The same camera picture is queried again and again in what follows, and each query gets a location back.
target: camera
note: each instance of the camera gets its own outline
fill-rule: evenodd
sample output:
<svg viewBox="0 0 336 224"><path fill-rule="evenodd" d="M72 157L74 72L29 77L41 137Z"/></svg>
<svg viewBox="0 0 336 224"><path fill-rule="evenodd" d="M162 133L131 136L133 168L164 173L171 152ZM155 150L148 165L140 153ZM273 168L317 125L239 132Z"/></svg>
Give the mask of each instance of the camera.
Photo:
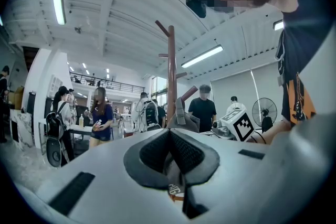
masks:
<svg viewBox="0 0 336 224"><path fill-rule="evenodd" d="M201 0L185 0L185 4L196 13L199 18L205 18L206 6Z"/></svg>

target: white box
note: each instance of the white box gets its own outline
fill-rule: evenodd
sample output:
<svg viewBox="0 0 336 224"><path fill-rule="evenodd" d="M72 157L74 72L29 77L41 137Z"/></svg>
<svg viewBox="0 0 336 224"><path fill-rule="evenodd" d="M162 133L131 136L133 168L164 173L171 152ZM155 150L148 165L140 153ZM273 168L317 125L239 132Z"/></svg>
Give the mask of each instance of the white box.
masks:
<svg viewBox="0 0 336 224"><path fill-rule="evenodd" d="M230 132L237 138L237 141L247 141L254 132L253 125L246 113L246 109L235 109L220 118L220 121L222 126L228 127Z"/></svg>

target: electric fan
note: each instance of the electric fan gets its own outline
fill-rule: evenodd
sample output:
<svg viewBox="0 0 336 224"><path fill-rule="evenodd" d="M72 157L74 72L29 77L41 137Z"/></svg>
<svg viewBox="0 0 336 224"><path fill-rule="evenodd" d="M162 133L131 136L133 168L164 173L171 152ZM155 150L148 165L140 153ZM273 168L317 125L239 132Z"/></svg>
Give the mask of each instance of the electric fan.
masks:
<svg viewBox="0 0 336 224"><path fill-rule="evenodd" d="M262 132L273 126L278 112L274 102L268 98L260 98L252 108L252 116L256 124L262 127Z"/></svg>

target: long hair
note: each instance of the long hair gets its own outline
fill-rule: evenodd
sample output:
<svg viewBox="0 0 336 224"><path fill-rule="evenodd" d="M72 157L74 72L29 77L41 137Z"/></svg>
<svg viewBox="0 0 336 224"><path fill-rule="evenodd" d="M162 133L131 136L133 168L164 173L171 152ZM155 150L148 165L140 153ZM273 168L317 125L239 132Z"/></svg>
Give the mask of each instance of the long hair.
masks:
<svg viewBox="0 0 336 224"><path fill-rule="evenodd" d="M105 101L106 90L103 87L98 87L96 90L98 90L98 94L100 96L102 96L102 101L101 101L100 104L98 104L98 100L96 100L96 98L94 98L93 106L91 108L91 113L93 113L94 110L97 108L98 109L98 115L104 115L105 106L106 106L106 101Z"/></svg>
<svg viewBox="0 0 336 224"><path fill-rule="evenodd" d="M61 86L56 92L54 100L52 102L53 111L57 112L58 109L58 102L61 101L61 97L64 96L68 92L67 87Z"/></svg>

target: woman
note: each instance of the woman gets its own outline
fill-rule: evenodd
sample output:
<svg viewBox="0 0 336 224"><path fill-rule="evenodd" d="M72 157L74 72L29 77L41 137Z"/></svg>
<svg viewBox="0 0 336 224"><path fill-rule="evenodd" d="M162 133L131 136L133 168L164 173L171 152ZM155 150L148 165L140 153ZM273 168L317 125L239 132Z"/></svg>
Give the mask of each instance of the woman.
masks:
<svg viewBox="0 0 336 224"><path fill-rule="evenodd" d="M52 102L52 111L57 112L61 105L66 101L68 90L65 86L61 86L58 89L58 92L55 94L54 100ZM71 138L70 138L70 121L71 121L71 110L69 103L66 103L60 112L62 116L63 123L66 125L67 129L64 132L63 136L61 137L60 141L63 142L64 147L67 151L69 160L73 160L75 158L74 156L74 150L72 149L71 144ZM61 160L61 166L64 166L67 164L67 161L62 153L62 160Z"/></svg>
<svg viewBox="0 0 336 224"><path fill-rule="evenodd" d="M98 87L94 93L94 101L91 108L91 113L86 111L85 116L92 116L93 122L101 120L101 126L92 129L90 138L90 148L104 144L111 140L111 125L113 120L112 107L105 101L106 91L103 87Z"/></svg>
<svg viewBox="0 0 336 224"><path fill-rule="evenodd" d="M69 89L69 94L67 98L67 102L69 103L71 114L72 114L70 124L76 124L76 119L77 119L76 106L78 104L77 104L77 99L73 95L74 94L73 92L74 92L73 89Z"/></svg>

